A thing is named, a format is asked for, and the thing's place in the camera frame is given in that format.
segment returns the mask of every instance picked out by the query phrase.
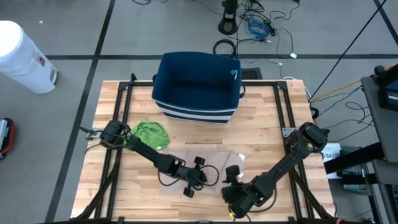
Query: black equipment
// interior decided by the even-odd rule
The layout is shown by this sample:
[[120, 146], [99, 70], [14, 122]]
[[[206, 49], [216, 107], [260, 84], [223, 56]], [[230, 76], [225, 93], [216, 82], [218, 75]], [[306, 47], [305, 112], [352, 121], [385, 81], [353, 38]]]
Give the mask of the black equipment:
[[231, 35], [238, 31], [236, 25], [236, 10], [238, 8], [238, 0], [223, 1], [224, 13], [221, 22], [218, 24], [218, 31], [224, 35]]
[[379, 86], [379, 106], [398, 111], [398, 65], [390, 69], [379, 65], [374, 73], [374, 82]]
[[236, 218], [243, 218], [247, 212], [250, 212], [253, 205], [262, 206], [272, 197], [276, 182], [288, 171], [294, 170], [294, 167], [311, 153], [321, 152], [328, 142], [327, 137], [324, 130], [312, 123], [304, 123], [299, 130], [293, 131], [285, 139], [287, 148], [291, 150], [290, 154], [283, 157], [269, 172], [263, 172], [253, 178], [250, 183], [238, 182], [236, 177], [239, 175], [238, 166], [227, 168], [227, 177], [224, 183], [229, 183], [231, 186], [223, 188], [222, 195], [225, 202], [229, 205], [230, 212]]
[[[87, 133], [96, 132], [85, 128], [81, 129]], [[159, 172], [169, 177], [188, 182], [188, 186], [185, 187], [183, 191], [183, 194], [187, 197], [193, 197], [194, 191], [191, 189], [192, 187], [201, 189], [207, 182], [206, 174], [201, 170], [201, 167], [205, 164], [204, 158], [196, 157], [195, 167], [186, 167], [186, 162], [184, 160], [170, 154], [161, 154], [143, 143], [134, 135], [127, 138], [127, 133], [129, 133], [129, 131], [130, 127], [128, 125], [120, 121], [110, 121], [104, 130], [100, 131], [100, 144], [111, 149], [125, 147], [126, 149], [132, 150], [153, 162]]]

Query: black metal frame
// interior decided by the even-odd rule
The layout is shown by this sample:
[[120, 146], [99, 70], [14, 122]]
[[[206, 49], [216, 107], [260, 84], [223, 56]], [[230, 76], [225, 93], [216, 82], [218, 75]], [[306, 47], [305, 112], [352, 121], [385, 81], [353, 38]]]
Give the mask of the black metal frame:
[[[123, 118], [122, 118], [123, 123], [127, 122], [127, 117], [128, 117], [129, 107], [130, 107], [130, 102], [131, 102], [132, 88], [134, 86], [153, 86], [152, 82], [135, 82], [135, 81], [136, 81], [136, 77], [134, 74], [132, 74], [131, 80], [129, 82], [120, 82], [119, 83], [118, 94], [116, 97], [116, 103], [115, 103], [114, 113], [113, 113], [114, 120], [118, 119], [119, 109], [121, 106], [122, 93], [125, 89], [127, 89], [127, 96], [126, 96], [126, 102], [125, 102], [124, 111], [123, 111]], [[245, 86], [271, 86], [271, 87], [273, 87], [274, 94], [275, 94], [275, 102], [276, 102], [277, 111], [278, 111], [280, 131], [281, 131], [281, 134], [283, 137], [283, 128], [286, 128], [286, 125], [285, 125], [284, 114], [283, 114], [283, 110], [282, 110], [282, 102], [280, 100], [280, 95], [279, 95], [279, 89], [281, 89], [284, 94], [284, 100], [285, 100], [285, 104], [286, 104], [286, 108], [287, 108], [287, 115], [289, 118], [290, 127], [295, 128], [293, 110], [292, 110], [292, 105], [290, 104], [289, 91], [287, 88], [286, 81], [276, 81], [276, 82], [262, 82], [262, 81], [245, 82], [245, 81], [243, 81], [243, 83]], [[112, 149], [106, 150], [100, 187], [103, 186], [103, 184], [105, 183], [105, 180], [107, 178], [113, 150]], [[114, 165], [114, 166], [116, 166], [115, 168], [117, 169], [117, 172], [119, 172], [121, 157], [122, 157], [122, 149], [117, 149], [116, 157], [115, 157], [116, 165]], [[299, 170], [301, 180], [303, 181], [305, 186], [308, 187], [308, 182], [307, 182], [307, 178], [305, 175], [305, 169], [303, 166], [303, 162], [301, 162], [298, 165], [298, 170]], [[301, 211], [301, 206], [300, 206], [299, 193], [297, 191], [296, 181], [295, 181], [293, 175], [291, 174], [291, 172], [289, 172], [289, 179], [290, 179], [290, 188], [292, 190], [292, 196], [293, 196], [293, 201], [294, 201], [296, 217], [302, 218], [303, 216], [302, 216], [302, 211]], [[117, 184], [118, 184], [118, 175], [115, 176], [115, 178], [111, 184], [111, 191], [110, 191], [110, 195], [109, 195], [108, 207], [106, 210], [106, 218], [109, 218], [109, 219], [112, 219]], [[308, 217], [314, 218], [314, 213], [313, 213], [311, 203], [308, 200], [308, 198], [306, 198], [306, 197], [305, 197], [305, 203], [307, 206]], [[103, 204], [103, 200], [101, 199], [96, 206], [94, 218], [101, 217], [102, 204]]]

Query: wooden tabletop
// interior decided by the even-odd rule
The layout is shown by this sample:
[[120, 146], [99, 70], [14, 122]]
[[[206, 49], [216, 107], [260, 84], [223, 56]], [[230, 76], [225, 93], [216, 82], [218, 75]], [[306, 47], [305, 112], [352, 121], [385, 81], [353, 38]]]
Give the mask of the wooden tabletop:
[[[312, 121], [304, 85], [301, 80], [287, 83], [295, 123], [299, 127], [306, 121]], [[118, 85], [117, 81], [103, 82], [93, 128], [103, 129], [112, 119]], [[274, 92], [270, 86], [247, 86], [246, 94], [228, 124], [166, 118], [152, 101], [151, 93], [151, 86], [134, 86], [127, 123], [131, 127], [144, 120], [160, 123], [169, 134], [169, 148], [214, 151], [227, 149], [242, 153], [246, 156], [243, 177], [246, 181], [269, 170], [285, 155]], [[283, 97], [281, 99], [285, 122], [288, 124]], [[122, 100], [119, 117], [123, 113], [123, 105]], [[91, 141], [88, 146], [94, 144], [98, 144], [98, 141]], [[104, 147], [98, 146], [86, 153], [71, 217], [79, 215], [97, 192], [105, 151]], [[326, 210], [334, 214], [335, 208], [321, 155], [312, 154], [304, 160], [304, 164], [310, 190]], [[227, 204], [220, 195], [201, 192], [196, 192], [193, 198], [182, 194], [161, 195], [159, 188], [157, 169], [153, 164], [137, 153], [123, 149], [113, 219], [124, 216], [129, 221], [231, 220]], [[301, 190], [299, 193], [302, 212], [306, 217]], [[108, 196], [105, 197], [104, 208], [107, 202]], [[273, 208], [264, 213], [250, 213], [250, 217], [253, 221], [285, 221], [289, 216], [295, 216], [295, 212], [289, 177], [285, 175], [277, 183], [277, 200]]]

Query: yellow cable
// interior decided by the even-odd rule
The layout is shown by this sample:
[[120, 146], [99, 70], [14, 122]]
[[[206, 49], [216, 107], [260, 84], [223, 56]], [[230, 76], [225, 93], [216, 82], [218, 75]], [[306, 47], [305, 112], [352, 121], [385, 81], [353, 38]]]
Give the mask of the yellow cable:
[[[390, 69], [390, 68], [392, 68], [392, 67], [394, 67], [394, 66], [395, 66], [395, 65], [390, 65], [390, 66], [388, 66], [388, 67], [385, 67], [384, 70], [386, 71], [386, 70], [388, 70], [388, 69]], [[342, 86], [342, 87], [339, 87], [339, 88], [337, 88], [337, 89], [334, 89], [334, 90], [332, 90], [332, 91], [330, 91], [330, 92], [328, 92], [328, 93], [325, 93], [325, 94], [323, 94], [323, 95], [321, 95], [321, 96], [316, 97], [315, 99], [312, 99], [312, 100], [310, 101], [310, 103], [314, 102], [315, 100], [319, 100], [320, 98], [323, 98], [323, 97], [325, 97], [325, 96], [328, 96], [328, 95], [330, 95], [330, 94], [332, 94], [332, 93], [334, 93], [334, 92], [336, 92], [336, 91], [339, 91], [339, 90], [345, 89], [345, 88], [347, 88], [347, 87], [350, 87], [350, 86], [352, 86], [352, 85], [354, 85], [354, 84], [357, 84], [357, 83], [359, 83], [359, 82], [360, 82], [360, 80], [356, 80], [356, 81], [354, 81], [354, 82], [352, 82], [352, 83], [349, 83], [349, 84], [347, 84], [347, 85], [345, 85], [345, 86]]]

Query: green towel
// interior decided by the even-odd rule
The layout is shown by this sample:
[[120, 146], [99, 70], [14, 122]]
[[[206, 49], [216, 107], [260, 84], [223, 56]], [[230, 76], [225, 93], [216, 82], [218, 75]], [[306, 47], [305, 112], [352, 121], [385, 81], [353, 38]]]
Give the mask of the green towel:
[[154, 121], [143, 121], [130, 132], [155, 150], [164, 150], [170, 143], [166, 130]]

